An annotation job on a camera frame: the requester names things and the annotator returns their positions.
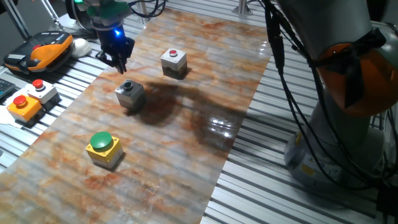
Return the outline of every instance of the red button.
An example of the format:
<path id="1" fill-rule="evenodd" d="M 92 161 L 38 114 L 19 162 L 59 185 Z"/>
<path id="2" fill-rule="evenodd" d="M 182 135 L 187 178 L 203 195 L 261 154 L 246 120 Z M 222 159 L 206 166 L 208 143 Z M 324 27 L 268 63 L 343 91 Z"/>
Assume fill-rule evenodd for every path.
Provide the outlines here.
<path id="1" fill-rule="evenodd" d="M 175 57 L 175 56 L 177 56 L 177 51 L 176 50 L 171 50 L 169 52 L 169 54 L 170 54 L 171 57 Z"/>
<path id="2" fill-rule="evenodd" d="M 33 50 L 36 50 L 36 49 L 38 49 L 39 47 L 41 47 L 41 45 L 40 45 L 40 44 L 37 44 L 36 46 L 33 47 Z"/>
<path id="3" fill-rule="evenodd" d="M 26 97 L 21 95 L 21 96 L 17 96 L 15 97 L 13 103 L 17 106 L 22 105 L 26 102 Z"/>
<path id="4" fill-rule="evenodd" d="M 43 80 L 34 80 L 32 85 L 35 88 L 42 88 L 43 87 Z"/>

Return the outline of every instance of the emergency stop button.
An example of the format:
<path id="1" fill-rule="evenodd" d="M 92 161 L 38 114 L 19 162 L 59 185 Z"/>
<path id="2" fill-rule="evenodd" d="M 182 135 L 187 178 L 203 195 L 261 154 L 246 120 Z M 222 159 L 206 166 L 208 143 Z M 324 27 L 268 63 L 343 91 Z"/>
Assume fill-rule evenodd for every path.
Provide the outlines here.
<path id="1" fill-rule="evenodd" d="M 178 55 L 178 53 L 177 53 L 176 50 L 171 50 L 171 51 L 169 52 L 169 55 L 170 55 L 170 57 L 176 57 L 176 56 Z"/>
<path id="2" fill-rule="evenodd" d="M 36 88 L 36 90 L 43 90 L 44 85 L 43 85 L 43 80 L 34 80 L 32 82 L 32 85 Z"/>
<path id="3" fill-rule="evenodd" d="M 13 103 L 17 106 L 22 106 L 26 102 L 26 97 L 24 95 L 15 97 Z"/>
<path id="4" fill-rule="evenodd" d="M 38 49 L 39 47 L 41 47 L 41 45 L 40 45 L 40 44 L 37 44 L 36 46 L 33 47 L 33 50 L 36 50 L 36 49 Z"/>

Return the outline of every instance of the orange device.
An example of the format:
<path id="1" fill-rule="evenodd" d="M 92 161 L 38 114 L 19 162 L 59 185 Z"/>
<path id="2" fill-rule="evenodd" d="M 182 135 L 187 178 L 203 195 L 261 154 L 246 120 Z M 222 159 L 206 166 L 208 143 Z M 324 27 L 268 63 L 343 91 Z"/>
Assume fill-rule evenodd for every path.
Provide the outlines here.
<path id="1" fill-rule="evenodd" d="M 7 110 L 15 121 L 27 126 L 35 124 L 45 113 L 38 100 L 24 95 L 17 96 Z"/>
<path id="2" fill-rule="evenodd" d="M 73 37 L 67 32 L 48 31 L 34 35 L 17 49 L 4 57 L 6 66 L 15 71 L 52 72 L 72 53 Z"/>

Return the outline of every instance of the table surface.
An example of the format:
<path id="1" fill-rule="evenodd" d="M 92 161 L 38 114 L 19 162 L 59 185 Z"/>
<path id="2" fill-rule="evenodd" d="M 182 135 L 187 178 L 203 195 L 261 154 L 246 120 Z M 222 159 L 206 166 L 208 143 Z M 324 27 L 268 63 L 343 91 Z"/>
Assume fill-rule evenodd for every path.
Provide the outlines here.
<path id="1" fill-rule="evenodd" d="M 136 39 L 127 73 L 107 68 L 0 174 L 1 223 L 197 223 L 269 61 L 266 30 L 166 10 Z M 162 74 L 160 56 L 186 51 L 188 74 Z M 144 85 L 130 113 L 114 90 Z M 93 165 L 90 137 L 108 131 L 125 154 Z"/>

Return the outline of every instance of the green button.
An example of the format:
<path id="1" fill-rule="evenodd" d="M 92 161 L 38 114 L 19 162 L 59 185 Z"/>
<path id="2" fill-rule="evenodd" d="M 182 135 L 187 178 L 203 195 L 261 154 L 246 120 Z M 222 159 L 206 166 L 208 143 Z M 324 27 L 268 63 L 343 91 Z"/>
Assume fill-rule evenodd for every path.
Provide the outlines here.
<path id="1" fill-rule="evenodd" d="M 90 144 L 96 151 L 106 151 L 112 147 L 112 135 L 106 131 L 98 132 L 90 139 Z"/>

